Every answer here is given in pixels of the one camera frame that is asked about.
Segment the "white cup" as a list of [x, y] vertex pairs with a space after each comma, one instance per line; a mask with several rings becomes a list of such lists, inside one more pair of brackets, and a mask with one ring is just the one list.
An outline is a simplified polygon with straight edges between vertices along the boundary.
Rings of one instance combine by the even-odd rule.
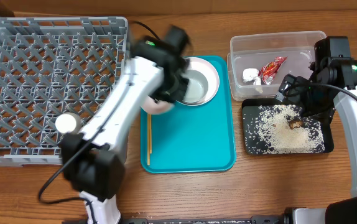
[[55, 127], [62, 134], [75, 134], [81, 129], [81, 119], [77, 114], [63, 113], [55, 120]]

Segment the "grey bowl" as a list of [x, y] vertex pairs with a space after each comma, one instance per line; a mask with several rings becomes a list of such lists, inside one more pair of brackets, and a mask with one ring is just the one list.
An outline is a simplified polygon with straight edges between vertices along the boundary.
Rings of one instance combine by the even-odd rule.
[[183, 76], [188, 79], [188, 87], [185, 96], [180, 103], [196, 105], [204, 99], [208, 91], [208, 81], [206, 76], [197, 70], [187, 70]]

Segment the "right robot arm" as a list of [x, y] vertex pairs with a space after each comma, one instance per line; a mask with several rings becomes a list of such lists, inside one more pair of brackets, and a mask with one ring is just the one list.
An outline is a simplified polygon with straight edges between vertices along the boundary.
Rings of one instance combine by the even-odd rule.
[[286, 75], [276, 99], [301, 107], [302, 117], [340, 116], [351, 163], [351, 198], [327, 208], [287, 208], [283, 223], [357, 223], [357, 60], [347, 37], [330, 36], [314, 45], [309, 79]]

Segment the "white tissue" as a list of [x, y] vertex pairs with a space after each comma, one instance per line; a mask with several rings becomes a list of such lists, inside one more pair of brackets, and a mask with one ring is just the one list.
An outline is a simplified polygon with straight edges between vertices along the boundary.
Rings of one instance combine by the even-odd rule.
[[256, 68], [247, 68], [243, 70], [243, 81], [251, 82], [254, 81], [259, 76], [259, 70]]

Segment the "brown food scrap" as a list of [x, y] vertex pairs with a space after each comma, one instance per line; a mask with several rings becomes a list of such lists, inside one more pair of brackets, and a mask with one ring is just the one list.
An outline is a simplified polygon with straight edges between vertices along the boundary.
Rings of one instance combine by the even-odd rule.
[[300, 119], [293, 119], [289, 121], [289, 128], [290, 129], [297, 129], [303, 126], [304, 122]]

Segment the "red snack wrapper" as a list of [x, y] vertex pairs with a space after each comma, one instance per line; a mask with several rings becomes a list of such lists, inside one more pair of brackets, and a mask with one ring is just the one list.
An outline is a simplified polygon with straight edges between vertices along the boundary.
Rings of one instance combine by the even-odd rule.
[[263, 84], [270, 85], [279, 71], [281, 65], [287, 60], [287, 57], [276, 57], [272, 62], [263, 66], [259, 71], [259, 77]]

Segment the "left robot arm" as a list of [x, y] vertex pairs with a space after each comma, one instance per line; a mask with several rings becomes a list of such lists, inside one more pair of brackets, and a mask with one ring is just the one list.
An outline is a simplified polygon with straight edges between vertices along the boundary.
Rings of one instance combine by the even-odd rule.
[[145, 36], [132, 48], [118, 85], [77, 134], [60, 142], [64, 178], [85, 202], [88, 223], [119, 223], [116, 198], [124, 179], [127, 135], [146, 98], [175, 103], [184, 98], [188, 34], [171, 26], [162, 40]]

